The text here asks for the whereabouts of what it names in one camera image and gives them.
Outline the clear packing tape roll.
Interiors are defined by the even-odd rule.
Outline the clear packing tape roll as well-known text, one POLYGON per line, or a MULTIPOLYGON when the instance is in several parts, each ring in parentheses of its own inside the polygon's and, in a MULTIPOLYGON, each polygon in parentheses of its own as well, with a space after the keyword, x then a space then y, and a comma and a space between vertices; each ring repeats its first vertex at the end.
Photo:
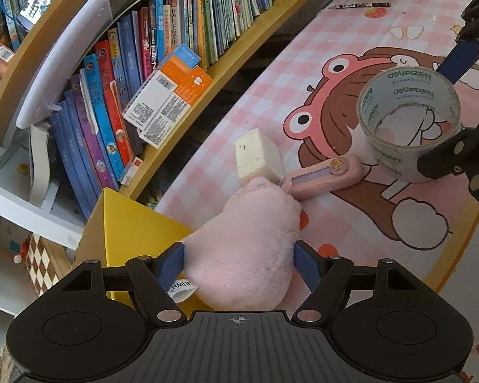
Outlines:
POLYGON ((452 83, 424 67, 378 73, 362 89, 356 113, 379 166, 405 183, 429 181, 418 170, 419 158, 461 129, 460 98, 452 83))

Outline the pink plush pig toy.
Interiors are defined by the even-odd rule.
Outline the pink plush pig toy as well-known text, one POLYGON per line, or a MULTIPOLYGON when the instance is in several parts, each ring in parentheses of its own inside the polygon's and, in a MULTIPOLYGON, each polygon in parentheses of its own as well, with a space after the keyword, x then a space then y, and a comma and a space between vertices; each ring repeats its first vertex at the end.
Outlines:
POLYGON ((213 310, 274 310, 292 281, 301 211, 279 185, 262 176, 250 180, 182 240, 183 276, 213 310))

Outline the yellow cardboard box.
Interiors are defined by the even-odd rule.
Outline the yellow cardboard box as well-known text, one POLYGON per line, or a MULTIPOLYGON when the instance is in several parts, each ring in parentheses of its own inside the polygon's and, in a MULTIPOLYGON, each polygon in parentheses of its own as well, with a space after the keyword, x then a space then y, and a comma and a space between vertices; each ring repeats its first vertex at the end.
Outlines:
POLYGON ((190 233, 189 227, 168 216, 104 189, 87 221, 72 268, 88 259, 116 267, 142 255, 157 257, 190 233))

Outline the pink utility knife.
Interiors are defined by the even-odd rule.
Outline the pink utility knife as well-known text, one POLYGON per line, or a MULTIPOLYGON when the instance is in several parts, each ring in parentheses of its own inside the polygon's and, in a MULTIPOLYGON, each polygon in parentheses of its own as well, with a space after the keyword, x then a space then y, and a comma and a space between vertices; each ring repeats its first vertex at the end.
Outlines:
POLYGON ((364 177, 360 159, 352 154, 337 156, 285 175, 280 187, 297 201, 346 189, 364 177))

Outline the black marker pen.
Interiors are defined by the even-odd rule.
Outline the black marker pen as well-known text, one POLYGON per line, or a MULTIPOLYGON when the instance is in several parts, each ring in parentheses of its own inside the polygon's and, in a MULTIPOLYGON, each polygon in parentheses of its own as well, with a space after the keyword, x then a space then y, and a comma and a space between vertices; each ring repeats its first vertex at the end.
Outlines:
POLYGON ((371 8, 390 8, 392 6, 389 2, 373 2, 373 3, 351 3, 351 4, 336 4, 329 6, 330 10, 351 10, 351 9, 371 9, 371 8))

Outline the brown white chessboard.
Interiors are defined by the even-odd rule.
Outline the brown white chessboard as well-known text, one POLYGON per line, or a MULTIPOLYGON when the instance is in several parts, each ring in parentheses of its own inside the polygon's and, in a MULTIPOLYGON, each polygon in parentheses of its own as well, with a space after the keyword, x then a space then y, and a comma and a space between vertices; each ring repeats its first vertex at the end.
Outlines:
POLYGON ((40 297, 71 270, 71 261, 62 245, 51 240, 34 239, 30 234, 20 247, 27 274, 40 297))

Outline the white cube charger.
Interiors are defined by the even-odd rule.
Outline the white cube charger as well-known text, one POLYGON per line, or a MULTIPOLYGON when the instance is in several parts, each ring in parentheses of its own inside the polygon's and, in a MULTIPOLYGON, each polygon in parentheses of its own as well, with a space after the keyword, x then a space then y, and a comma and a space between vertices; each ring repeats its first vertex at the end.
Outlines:
POLYGON ((285 177, 277 145, 259 128, 252 129, 236 140, 235 157, 241 186, 260 176, 275 184, 285 177))

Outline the pink cartoon desk mat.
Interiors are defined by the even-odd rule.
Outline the pink cartoon desk mat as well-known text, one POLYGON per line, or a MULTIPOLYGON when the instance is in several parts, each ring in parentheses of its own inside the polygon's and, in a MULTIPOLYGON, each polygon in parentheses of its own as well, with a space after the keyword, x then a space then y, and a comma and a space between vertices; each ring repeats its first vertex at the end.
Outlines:
POLYGON ((304 203, 303 239, 359 265, 389 257, 424 279, 470 322, 462 376, 479 382, 479 204, 467 179, 406 184, 380 169, 356 117, 364 85, 383 70, 437 67, 471 0, 389 0, 382 15, 325 9, 247 90, 190 159, 158 211, 197 229, 238 189, 234 146, 252 129, 277 144, 289 171, 345 153, 365 178, 304 203))

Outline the upper white orange carton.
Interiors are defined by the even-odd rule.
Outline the upper white orange carton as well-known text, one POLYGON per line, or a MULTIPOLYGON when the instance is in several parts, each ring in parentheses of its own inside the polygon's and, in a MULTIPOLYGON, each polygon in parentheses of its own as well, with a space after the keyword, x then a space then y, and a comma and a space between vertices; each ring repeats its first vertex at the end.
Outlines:
POLYGON ((174 49, 142 83, 124 111, 124 119, 137 129, 145 129, 199 61, 200 57, 186 44, 174 49))

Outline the white orange carton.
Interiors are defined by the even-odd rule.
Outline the white orange carton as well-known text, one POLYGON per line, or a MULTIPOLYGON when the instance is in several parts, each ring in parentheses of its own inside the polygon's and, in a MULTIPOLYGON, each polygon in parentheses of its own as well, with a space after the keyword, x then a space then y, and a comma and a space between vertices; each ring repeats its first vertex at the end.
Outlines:
POLYGON ((195 66, 169 95, 148 126, 140 132, 140 138, 159 148, 212 83, 213 79, 201 67, 195 66))
POLYGON ((124 111, 124 119, 137 129, 145 129, 199 61, 200 57, 186 44, 174 49, 142 83, 124 111))

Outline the lower white orange carton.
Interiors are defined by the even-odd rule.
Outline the lower white orange carton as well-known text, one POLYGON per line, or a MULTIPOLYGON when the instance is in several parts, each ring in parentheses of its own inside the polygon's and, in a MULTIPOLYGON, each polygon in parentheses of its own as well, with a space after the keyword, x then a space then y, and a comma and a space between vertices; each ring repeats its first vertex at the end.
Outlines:
POLYGON ((212 83, 213 79, 201 67, 195 66, 169 95, 148 126, 140 132, 140 138, 159 148, 212 83))

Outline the wooden bookshelf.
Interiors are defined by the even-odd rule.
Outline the wooden bookshelf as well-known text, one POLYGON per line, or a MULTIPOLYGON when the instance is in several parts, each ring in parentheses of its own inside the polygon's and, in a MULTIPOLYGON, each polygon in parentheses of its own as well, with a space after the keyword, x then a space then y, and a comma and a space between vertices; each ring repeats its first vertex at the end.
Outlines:
MULTIPOLYGON (((0 228, 74 249, 104 188, 136 198, 215 94, 309 0, 274 0, 211 67, 211 87, 161 148, 145 146, 124 111, 142 85, 158 38, 143 30, 151 0, 53 0, 0 83, 0 228)), ((36 293, 0 246, 0 311, 15 316, 36 293)))

